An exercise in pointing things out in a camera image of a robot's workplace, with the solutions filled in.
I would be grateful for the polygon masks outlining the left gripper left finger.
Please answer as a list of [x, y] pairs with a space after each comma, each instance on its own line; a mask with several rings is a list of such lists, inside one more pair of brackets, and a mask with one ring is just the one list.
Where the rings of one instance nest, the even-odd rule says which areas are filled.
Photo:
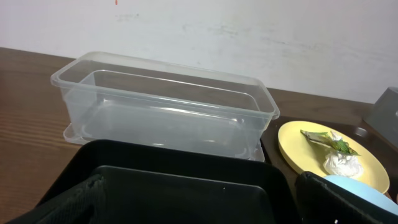
[[8, 224], [97, 224], [106, 222], [106, 180], [93, 175]]

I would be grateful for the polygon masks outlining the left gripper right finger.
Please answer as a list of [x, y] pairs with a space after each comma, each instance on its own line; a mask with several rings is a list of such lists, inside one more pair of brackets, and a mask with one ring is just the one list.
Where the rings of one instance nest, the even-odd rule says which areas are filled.
[[295, 181], [304, 223], [394, 223], [397, 215], [312, 172]]

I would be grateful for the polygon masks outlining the light blue bowl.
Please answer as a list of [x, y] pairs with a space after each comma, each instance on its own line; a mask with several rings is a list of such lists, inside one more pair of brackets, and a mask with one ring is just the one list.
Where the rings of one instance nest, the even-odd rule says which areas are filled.
[[325, 176], [324, 179], [365, 199], [379, 208], [397, 215], [397, 204], [376, 189], [358, 180], [339, 175], [328, 175]]

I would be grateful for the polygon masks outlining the white tissue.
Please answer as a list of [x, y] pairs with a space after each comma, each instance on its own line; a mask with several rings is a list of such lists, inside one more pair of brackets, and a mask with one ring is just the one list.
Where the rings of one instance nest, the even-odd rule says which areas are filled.
[[359, 178], [364, 173], [364, 168], [358, 159], [359, 154], [339, 134], [334, 131], [330, 133], [331, 150], [325, 156], [323, 167], [330, 175]]

